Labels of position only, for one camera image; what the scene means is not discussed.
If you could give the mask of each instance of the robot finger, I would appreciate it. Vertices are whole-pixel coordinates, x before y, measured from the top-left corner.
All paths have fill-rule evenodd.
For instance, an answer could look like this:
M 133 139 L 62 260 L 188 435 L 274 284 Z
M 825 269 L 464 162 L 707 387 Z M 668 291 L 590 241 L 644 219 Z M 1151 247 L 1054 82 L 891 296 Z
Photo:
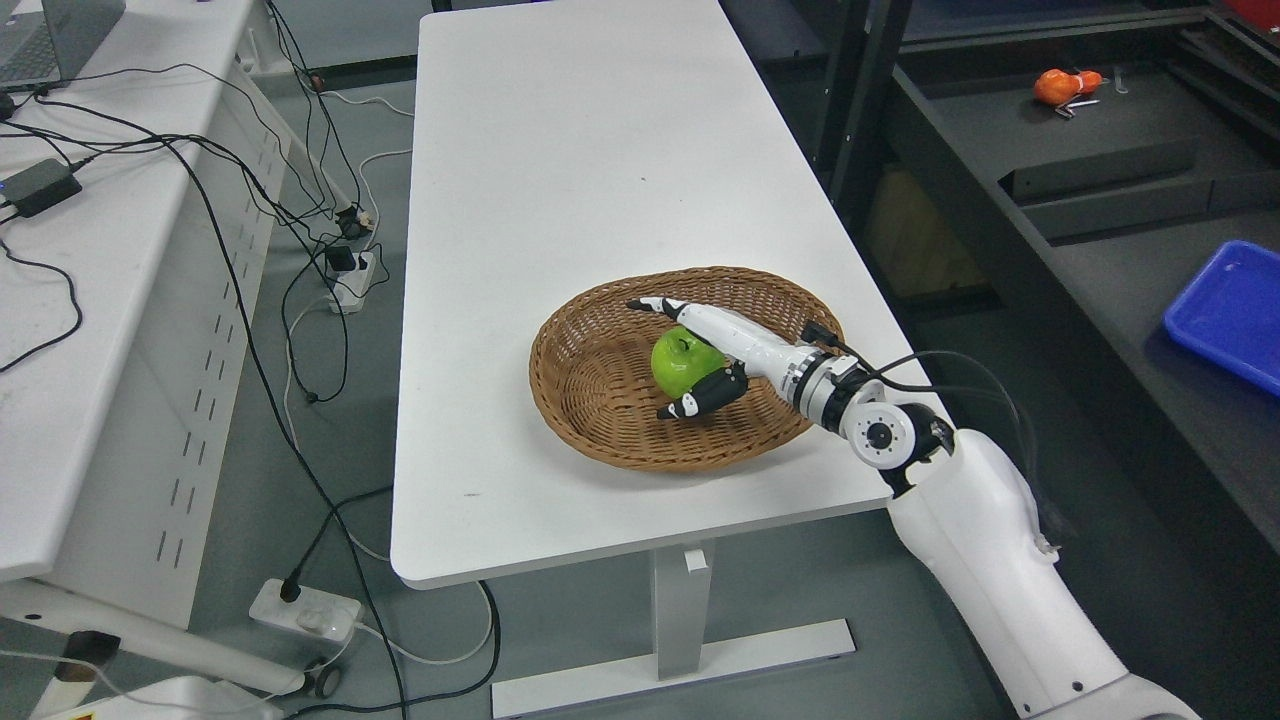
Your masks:
M 658 410 L 659 420 L 708 415 L 746 395 L 748 377 L 741 363 L 698 380 L 684 397 Z
M 669 297 L 640 297 L 637 300 L 627 301 L 627 307 L 632 310 L 641 310 L 644 313 L 663 313 L 672 320 L 677 319 L 685 305 L 689 304 L 684 300 L 672 300 Z

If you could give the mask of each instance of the woven basket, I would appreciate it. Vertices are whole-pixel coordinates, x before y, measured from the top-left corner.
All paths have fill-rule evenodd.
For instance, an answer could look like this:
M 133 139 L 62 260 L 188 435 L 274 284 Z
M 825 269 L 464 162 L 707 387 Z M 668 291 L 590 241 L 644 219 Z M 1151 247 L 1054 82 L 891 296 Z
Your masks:
M 529 356 L 534 402 L 561 439 L 617 468 L 689 473 L 754 457 L 809 427 L 763 378 L 710 415 L 659 420 L 657 410 L 671 398 L 658 389 L 649 355 L 675 323 L 627 309 L 628 300 L 644 296 L 736 310 L 788 341 L 806 320 L 841 332 L 808 291 L 746 268 L 691 268 L 594 287 L 543 324 Z

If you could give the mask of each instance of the electrical outlet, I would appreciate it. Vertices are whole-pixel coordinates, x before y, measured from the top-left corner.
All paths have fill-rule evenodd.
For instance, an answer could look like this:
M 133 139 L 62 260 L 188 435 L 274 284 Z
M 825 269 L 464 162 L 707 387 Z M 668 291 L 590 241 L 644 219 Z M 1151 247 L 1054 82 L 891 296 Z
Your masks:
M 275 578 L 262 583 L 248 616 L 264 625 L 335 643 L 346 643 L 356 632 L 356 623 L 365 612 L 360 601 L 303 587 L 297 600 L 284 602 L 282 584 Z
M 374 284 L 374 275 L 376 273 L 378 255 L 370 250 L 357 252 L 356 269 L 338 273 L 338 278 L 333 283 L 333 297 L 329 299 L 329 309 L 335 314 L 342 313 L 344 315 L 364 310 L 365 295 Z

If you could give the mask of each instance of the white table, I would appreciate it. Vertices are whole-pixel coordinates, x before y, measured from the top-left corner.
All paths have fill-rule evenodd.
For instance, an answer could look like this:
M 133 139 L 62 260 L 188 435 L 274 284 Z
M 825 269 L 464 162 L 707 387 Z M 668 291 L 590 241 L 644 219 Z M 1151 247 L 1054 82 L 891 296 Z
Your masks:
M 50 99 L 211 137 L 278 192 L 282 154 L 302 147 L 236 63 L 246 23 L 261 13 L 251 0 L 131 0 L 81 74 L 195 64 L 253 97 L 280 145 L 248 100 L 189 68 L 87 79 Z M 141 137 L 35 102 L 13 119 L 84 140 Z M 195 146 L 183 155 L 210 192 L 252 318 L 274 220 L 251 204 L 238 168 Z M 49 156 L 41 141 L 3 138 L 0 177 Z M 108 632 L 122 650 L 269 692 L 297 687 L 294 670 L 182 632 L 246 348 L 204 204 L 166 151 L 102 156 L 77 178 L 79 195 L 0 228 L 18 256 L 67 269 L 84 311 L 74 336 L 0 375 L 0 612 L 64 633 Z M 73 318 L 60 278 L 8 261 L 0 307 L 5 359 Z
M 654 559 L 657 657 L 498 683 L 494 716 L 852 651 L 835 620 L 708 646 L 699 670 L 712 539 L 884 505 L 842 441 L 810 429 L 721 471 L 628 471 L 561 442 L 529 391 L 530 345 L 563 302 L 687 266 L 786 277 L 870 361 L 910 352 L 717 3 L 429 15 L 416 106 L 396 571 L 435 588 Z

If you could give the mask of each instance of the white metal frame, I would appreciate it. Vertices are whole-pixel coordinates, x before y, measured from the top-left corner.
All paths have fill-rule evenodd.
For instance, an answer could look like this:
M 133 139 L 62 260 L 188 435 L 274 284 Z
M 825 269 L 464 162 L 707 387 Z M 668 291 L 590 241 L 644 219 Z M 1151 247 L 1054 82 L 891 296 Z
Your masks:
M 829 620 L 704 643 L 714 541 L 650 551 L 652 655 L 493 684 L 494 720 L 849 655 L 849 624 Z
M 227 79 L 253 108 L 219 88 L 205 135 L 252 167 L 274 197 L 284 158 L 305 158 L 339 206 L 349 204 L 243 70 L 230 64 Z M 146 161 L 173 163 L 161 155 Z M 93 169 L 116 161 L 131 163 L 102 159 Z M 140 172 L 136 165 L 129 172 Z M 195 169 L 219 219 L 244 314 L 252 318 L 275 222 L 255 205 L 234 165 L 201 154 Z M 128 182 L 128 172 L 120 182 Z M 300 670 L 180 629 L 195 602 L 247 336 L 193 187 L 170 227 L 54 570 L 40 580 L 0 583 L 0 616 L 60 633 L 108 633 L 128 652 L 268 693 L 292 692 L 303 685 Z

